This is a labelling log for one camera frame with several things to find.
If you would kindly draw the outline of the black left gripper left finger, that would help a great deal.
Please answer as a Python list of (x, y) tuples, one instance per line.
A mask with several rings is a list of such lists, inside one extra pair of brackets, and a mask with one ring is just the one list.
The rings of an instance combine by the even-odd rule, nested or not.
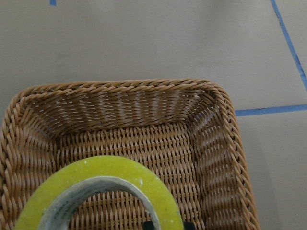
[(142, 224), (143, 230), (154, 230), (154, 224), (152, 221), (146, 221)]

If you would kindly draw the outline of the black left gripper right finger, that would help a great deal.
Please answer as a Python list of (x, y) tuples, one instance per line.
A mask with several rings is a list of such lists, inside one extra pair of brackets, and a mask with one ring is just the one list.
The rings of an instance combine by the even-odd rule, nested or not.
[(184, 222), (184, 230), (194, 230), (194, 223)]

